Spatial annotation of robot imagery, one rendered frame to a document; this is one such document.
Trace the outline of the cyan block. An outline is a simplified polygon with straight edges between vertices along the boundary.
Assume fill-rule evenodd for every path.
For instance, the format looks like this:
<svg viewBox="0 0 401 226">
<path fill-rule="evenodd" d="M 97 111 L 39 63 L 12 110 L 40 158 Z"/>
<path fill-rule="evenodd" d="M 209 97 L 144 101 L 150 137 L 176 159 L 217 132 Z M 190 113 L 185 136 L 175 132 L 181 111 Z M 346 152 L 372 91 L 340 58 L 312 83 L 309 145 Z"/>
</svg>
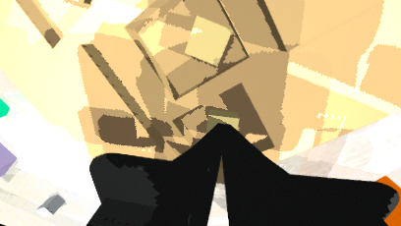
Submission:
<svg viewBox="0 0 401 226">
<path fill-rule="evenodd" d="M 0 98 L 0 118 L 5 117 L 8 114 L 9 109 L 10 108 L 8 107 L 8 105 Z"/>
</svg>

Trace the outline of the light purple block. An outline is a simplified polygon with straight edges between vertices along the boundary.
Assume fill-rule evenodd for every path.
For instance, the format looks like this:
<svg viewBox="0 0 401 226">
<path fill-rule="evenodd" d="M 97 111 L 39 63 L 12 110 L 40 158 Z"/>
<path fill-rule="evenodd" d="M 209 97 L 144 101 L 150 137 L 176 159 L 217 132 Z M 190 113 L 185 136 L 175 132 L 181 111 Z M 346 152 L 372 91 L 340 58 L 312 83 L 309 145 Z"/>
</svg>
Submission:
<svg viewBox="0 0 401 226">
<path fill-rule="evenodd" d="M 0 177 L 5 175 L 17 157 L 0 142 Z"/>
</svg>

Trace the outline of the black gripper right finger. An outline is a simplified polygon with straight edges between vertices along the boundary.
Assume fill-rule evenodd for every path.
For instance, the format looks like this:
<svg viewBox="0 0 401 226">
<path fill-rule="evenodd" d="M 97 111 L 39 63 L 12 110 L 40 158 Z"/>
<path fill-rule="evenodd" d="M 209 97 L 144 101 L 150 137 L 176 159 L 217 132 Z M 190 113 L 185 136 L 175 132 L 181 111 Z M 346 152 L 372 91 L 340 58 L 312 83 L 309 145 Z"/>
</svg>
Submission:
<svg viewBox="0 0 401 226">
<path fill-rule="evenodd" d="M 399 193 L 374 181 L 289 174 L 224 124 L 222 162 L 229 226 L 277 226 L 289 208 L 387 218 Z"/>
</svg>

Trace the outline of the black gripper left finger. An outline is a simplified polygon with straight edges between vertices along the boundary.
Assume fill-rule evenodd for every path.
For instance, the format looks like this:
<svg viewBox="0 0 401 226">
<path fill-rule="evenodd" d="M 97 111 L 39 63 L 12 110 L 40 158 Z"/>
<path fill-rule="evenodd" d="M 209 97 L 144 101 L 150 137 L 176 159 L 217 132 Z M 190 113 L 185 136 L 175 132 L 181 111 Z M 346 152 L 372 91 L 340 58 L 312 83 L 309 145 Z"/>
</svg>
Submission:
<svg viewBox="0 0 401 226">
<path fill-rule="evenodd" d="M 189 226 L 208 226 L 225 136 L 218 123 L 174 160 L 102 153 L 89 173 L 100 203 L 105 198 L 184 211 Z"/>
</svg>

